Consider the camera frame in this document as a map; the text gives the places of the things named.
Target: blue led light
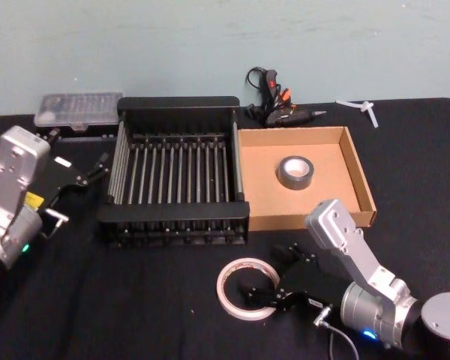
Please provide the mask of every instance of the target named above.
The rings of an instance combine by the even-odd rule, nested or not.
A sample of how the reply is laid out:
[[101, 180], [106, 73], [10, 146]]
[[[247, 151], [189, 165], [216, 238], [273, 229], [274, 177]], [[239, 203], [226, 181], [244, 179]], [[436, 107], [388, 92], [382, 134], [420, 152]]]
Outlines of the blue led light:
[[372, 331], [365, 330], [362, 332], [362, 334], [368, 336], [370, 339], [377, 339], [377, 336]]

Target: white plastic strip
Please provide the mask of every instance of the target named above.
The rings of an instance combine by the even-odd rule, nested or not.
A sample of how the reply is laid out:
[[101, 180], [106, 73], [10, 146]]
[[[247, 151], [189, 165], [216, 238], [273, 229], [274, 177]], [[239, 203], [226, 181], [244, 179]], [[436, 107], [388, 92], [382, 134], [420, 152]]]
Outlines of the white plastic strip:
[[243, 259], [237, 259], [232, 261], [230, 264], [225, 266], [217, 279], [217, 295], [218, 300], [220, 301], [223, 309], [240, 320], [247, 321], [257, 321], [263, 320], [266, 317], [269, 317], [276, 310], [275, 307], [262, 307], [258, 310], [244, 310], [240, 307], [236, 307], [234, 304], [230, 302], [230, 300], [225, 296], [225, 283], [227, 282], [227, 278], [239, 269], [256, 269], [260, 270], [263, 274], [267, 275], [274, 284], [274, 287], [278, 285], [280, 281], [280, 277], [274, 268], [272, 268], [269, 264], [262, 260], [254, 259], [251, 257], [245, 257]]
[[373, 127], [378, 128], [378, 121], [377, 118], [375, 117], [374, 111], [372, 110], [372, 106], [374, 105], [374, 103], [369, 103], [368, 101], [364, 101], [364, 103], [350, 103], [349, 101], [343, 100], [336, 100], [336, 103], [340, 105], [345, 105], [346, 107], [355, 107], [357, 109], [360, 109], [362, 113], [368, 111]]
[[66, 161], [64, 158], [57, 156], [55, 161], [64, 167], [71, 167], [72, 163], [70, 161]]

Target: cardboard box tray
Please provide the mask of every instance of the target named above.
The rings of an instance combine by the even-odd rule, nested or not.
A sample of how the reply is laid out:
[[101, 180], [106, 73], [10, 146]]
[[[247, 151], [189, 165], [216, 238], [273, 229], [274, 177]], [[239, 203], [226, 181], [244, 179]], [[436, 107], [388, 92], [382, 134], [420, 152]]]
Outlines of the cardboard box tray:
[[[347, 127], [297, 127], [238, 132], [250, 231], [305, 228], [305, 216], [320, 202], [338, 198], [358, 227], [369, 227], [377, 213]], [[304, 190], [282, 186], [276, 169], [283, 158], [298, 155], [315, 168]]]

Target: tape roll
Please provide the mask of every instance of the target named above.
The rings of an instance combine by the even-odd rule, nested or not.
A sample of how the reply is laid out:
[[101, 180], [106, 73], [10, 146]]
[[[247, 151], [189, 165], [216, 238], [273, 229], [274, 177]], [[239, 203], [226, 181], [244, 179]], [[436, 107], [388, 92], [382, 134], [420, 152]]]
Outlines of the tape roll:
[[278, 181], [290, 190], [308, 188], [313, 176], [314, 165], [302, 156], [285, 157], [277, 168]]
[[225, 309], [225, 311], [233, 317], [247, 321], [263, 320], [272, 315], [276, 310], [275, 307], [262, 307], [257, 310], [245, 310], [232, 304], [225, 296], [225, 283], [227, 282], [227, 278], [239, 269], [260, 270], [263, 274], [270, 278], [274, 284], [274, 287], [277, 287], [278, 282], [280, 281], [280, 277], [275, 269], [262, 260], [245, 257], [243, 259], [232, 261], [230, 264], [225, 266], [222, 271], [220, 271], [217, 279], [217, 295], [223, 309]]

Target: wall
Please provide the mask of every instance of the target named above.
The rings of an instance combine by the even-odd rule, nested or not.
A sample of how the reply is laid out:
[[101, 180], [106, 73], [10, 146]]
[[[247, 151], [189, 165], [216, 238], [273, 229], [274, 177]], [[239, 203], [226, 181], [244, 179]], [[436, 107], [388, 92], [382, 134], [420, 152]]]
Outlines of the wall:
[[450, 0], [0, 0], [0, 114], [53, 92], [296, 103], [450, 97]]

